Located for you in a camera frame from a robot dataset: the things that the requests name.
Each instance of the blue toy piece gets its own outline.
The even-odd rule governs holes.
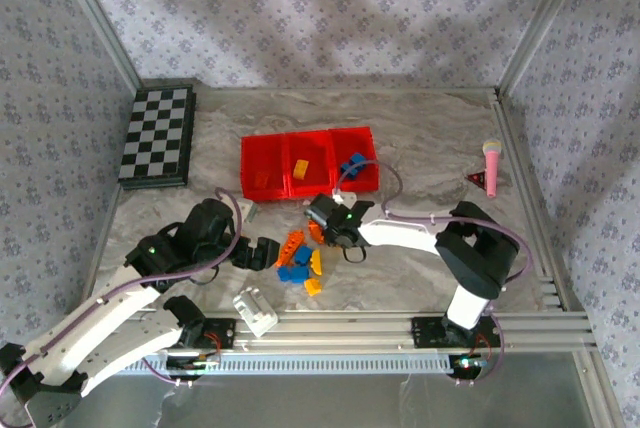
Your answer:
[[[280,278],[280,281],[291,281],[291,272],[289,271],[289,268],[287,268],[286,266],[282,266],[280,268],[278,268],[278,277]]]
[[[349,158],[348,163],[343,163],[342,165],[340,165],[340,173],[344,173],[356,163],[360,163],[361,161],[366,161],[366,160],[367,159],[364,156],[356,152],[353,155],[351,155],[351,158]],[[347,175],[347,178],[349,178],[350,180],[355,180],[356,176],[358,176],[358,173],[360,173],[366,166],[367,165],[362,165],[356,168],[355,170],[351,170]]]
[[[294,266],[291,268],[291,282],[301,285],[309,279],[308,266]]]
[[[309,248],[307,245],[302,245],[296,251],[296,254],[293,255],[293,262],[298,266],[306,266],[311,259],[311,254],[313,250]]]

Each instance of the red bin compartment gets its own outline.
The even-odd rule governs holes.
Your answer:
[[[377,159],[369,127],[246,136],[242,138],[242,191],[253,201],[331,194],[340,165],[356,152]],[[298,160],[309,162],[303,180],[293,178]],[[346,179],[341,189],[375,191],[379,184],[379,167],[367,165],[355,180]]]

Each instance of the white lego brick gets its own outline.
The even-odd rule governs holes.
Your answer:
[[[278,315],[256,287],[249,286],[238,293],[233,306],[258,338],[278,324]]]

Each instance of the chessboard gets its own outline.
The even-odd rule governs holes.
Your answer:
[[[138,91],[118,176],[123,189],[187,184],[195,104],[191,85]]]

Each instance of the yellow block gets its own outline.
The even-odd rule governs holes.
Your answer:
[[[320,250],[313,250],[313,253],[311,253],[311,269],[316,275],[322,276],[322,260],[320,259]]]
[[[293,169],[293,177],[296,180],[304,180],[304,175],[307,173],[309,162],[307,160],[296,161],[296,166]]]
[[[322,291],[322,285],[315,278],[309,278],[305,281],[304,287],[307,289],[309,296],[315,296]]]

